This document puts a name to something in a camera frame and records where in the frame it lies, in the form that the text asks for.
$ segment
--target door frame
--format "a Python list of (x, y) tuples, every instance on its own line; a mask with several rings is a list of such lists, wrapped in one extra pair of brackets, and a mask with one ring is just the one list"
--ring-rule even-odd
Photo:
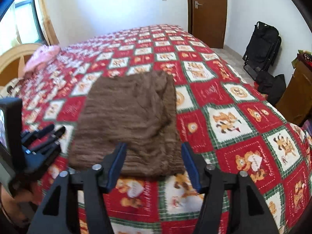
[(188, 33), (193, 34), (193, 0), (188, 0)]

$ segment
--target black bag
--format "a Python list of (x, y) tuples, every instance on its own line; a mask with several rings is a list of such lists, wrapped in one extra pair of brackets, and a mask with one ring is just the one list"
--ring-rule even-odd
[(273, 65), (282, 39), (278, 30), (263, 22), (255, 25), (250, 42), (243, 56), (244, 69), (255, 80), (259, 71), (267, 71)]
[(268, 94), (267, 101), (273, 106), (276, 105), (286, 90), (283, 74), (274, 77), (267, 71), (260, 71), (255, 81), (259, 85), (258, 92)]

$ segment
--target tiled floor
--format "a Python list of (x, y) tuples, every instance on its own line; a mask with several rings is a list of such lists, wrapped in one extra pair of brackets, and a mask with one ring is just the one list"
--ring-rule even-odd
[(253, 86), (254, 80), (244, 70), (243, 68), (244, 61), (242, 60), (242, 57), (238, 57), (238, 55), (234, 56), (225, 49), (219, 48), (211, 48), (211, 49), (214, 52), (216, 52), (229, 65), (231, 65), (241, 75), (241, 77), (246, 80), (247, 83)]

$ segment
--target red and white patchwork quilt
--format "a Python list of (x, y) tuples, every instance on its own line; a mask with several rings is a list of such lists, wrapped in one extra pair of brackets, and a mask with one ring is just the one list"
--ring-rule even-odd
[[(76, 122), (93, 83), (101, 76), (153, 69), (174, 77), (181, 140), (225, 172), (247, 171), (280, 233), (287, 233), (311, 197), (311, 137), (287, 123), (230, 65), (179, 26), (124, 30), (69, 46), (24, 83), (24, 129), (50, 123), (67, 129), (62, 154), (38, 189), (46, 193), (67, 168)], [(78, 197), (81, 229), (87, 233), (83, 192)], [(121, 177), (104, 199), (115, 233), (191, 234), (203, 196), (185, 173), (160, 180)], [(228, 215), (225, 193), (220, 233), (226, 233)]]

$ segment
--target window frame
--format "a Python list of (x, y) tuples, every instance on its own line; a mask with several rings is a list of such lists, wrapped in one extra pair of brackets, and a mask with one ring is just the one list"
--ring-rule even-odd
[(46, 44), (46, 40), (45, 40), (45, 37), (44, 37), (43, 32), (41, 30), (41, 26), (40, 26), (38, 15), (37, 15), (36, 7), (35, 7), (35, 0), (25, 0), (25, 1), (22, 1), (22, 2), (19, 2), (19, 3), (16, 3), (15, 4), (15, 8), (24, 6), (24, 5), (29, 4), (29, 3), (32, 6), (32, 16), (34, 18), (35, 25), (36, 25), (36, 28), (37, 28), (37, 32), (38, 32), (38, 35), (39, 35), (39, 40), (37, 40), (35, 43), (44, 43), (44, 44)]

